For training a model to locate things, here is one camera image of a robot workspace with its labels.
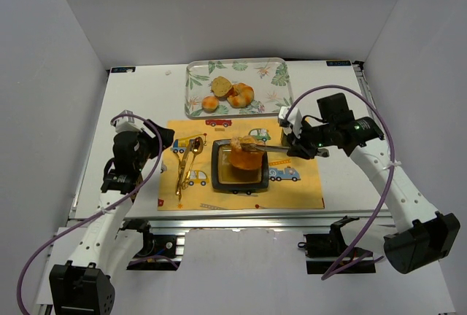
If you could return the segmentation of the large round orange bread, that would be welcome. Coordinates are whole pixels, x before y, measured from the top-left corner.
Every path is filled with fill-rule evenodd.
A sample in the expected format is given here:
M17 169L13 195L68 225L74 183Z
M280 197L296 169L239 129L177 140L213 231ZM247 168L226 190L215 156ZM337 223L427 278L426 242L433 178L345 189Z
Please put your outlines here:
M257 144L264 145L264 142L257 140L252 136L233 137L230 140L231 154L230 164L241 170L253 171L257 170L262 165L262 151L249 152L242 149L242 144Z

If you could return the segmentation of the metal tongs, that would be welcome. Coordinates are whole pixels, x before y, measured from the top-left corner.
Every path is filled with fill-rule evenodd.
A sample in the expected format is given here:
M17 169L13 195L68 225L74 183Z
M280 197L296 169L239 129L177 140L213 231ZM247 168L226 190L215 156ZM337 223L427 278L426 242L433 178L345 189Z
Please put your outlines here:
M264 152L278 152L278 153L285 153L289 147L281 147L281 146L269 146L269 145L258 145L258 144L241 144L241 147L244 151L264 151ZM328 158L329 151L327 149L316 149L316 157Z

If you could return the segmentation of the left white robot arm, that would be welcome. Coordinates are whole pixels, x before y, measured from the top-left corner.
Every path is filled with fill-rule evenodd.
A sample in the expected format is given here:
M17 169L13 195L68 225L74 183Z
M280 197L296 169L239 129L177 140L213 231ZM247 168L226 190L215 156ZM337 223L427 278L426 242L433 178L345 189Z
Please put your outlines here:
M174 141L174 131L145 120L139 128L130 114L111 121L116 134L112 157L104 167L96 213L76 249L49 275L56 314L110 314L115 304L116 276L144 247L144 234L125 229L123 220L146 183L142 171L160 160Z

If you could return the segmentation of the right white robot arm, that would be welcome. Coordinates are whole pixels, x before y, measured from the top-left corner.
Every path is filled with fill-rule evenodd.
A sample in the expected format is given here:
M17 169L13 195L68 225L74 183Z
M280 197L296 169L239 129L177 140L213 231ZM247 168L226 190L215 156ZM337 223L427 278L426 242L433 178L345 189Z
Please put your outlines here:
M355 118L340 93L317 100L320 117L310 125L296 104L281 107L278 123L287 155L311 160L328 157L328 148L345 152L366 175L380 199L368 219L344 217L331 225L331 246L339 252L322 278L362 261L344 262L355 249L384 257L402 274L448 256L460 229L453 214L442 214L417 189L395 160L387 126L371 117Z

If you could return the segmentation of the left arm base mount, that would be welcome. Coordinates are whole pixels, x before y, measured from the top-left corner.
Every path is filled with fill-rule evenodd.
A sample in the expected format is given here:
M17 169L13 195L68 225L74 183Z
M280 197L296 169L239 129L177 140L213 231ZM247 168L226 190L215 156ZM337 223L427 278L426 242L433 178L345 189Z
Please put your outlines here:
M147 220L126 220L121 230L135 230L142 235L142 248L127 266L130 271L176 271L182 257L183 237L158 233Z

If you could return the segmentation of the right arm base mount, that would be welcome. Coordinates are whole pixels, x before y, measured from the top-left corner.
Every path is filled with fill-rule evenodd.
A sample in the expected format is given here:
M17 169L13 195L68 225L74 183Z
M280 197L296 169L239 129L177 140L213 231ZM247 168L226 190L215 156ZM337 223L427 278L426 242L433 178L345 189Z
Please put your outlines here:
M348 217L340 219L331 225L329 233L313 233L304 235L304 241L298 242L297 247L304 251L306 256L306 272L309 275L322 275L332 265L335 259L347 248L340 228L349 222L358 221L359 218ZM364 249L354 247L339 263L338 268L357 260L364 255ZM346 274L376 273L373 254L366 259L342 271Z

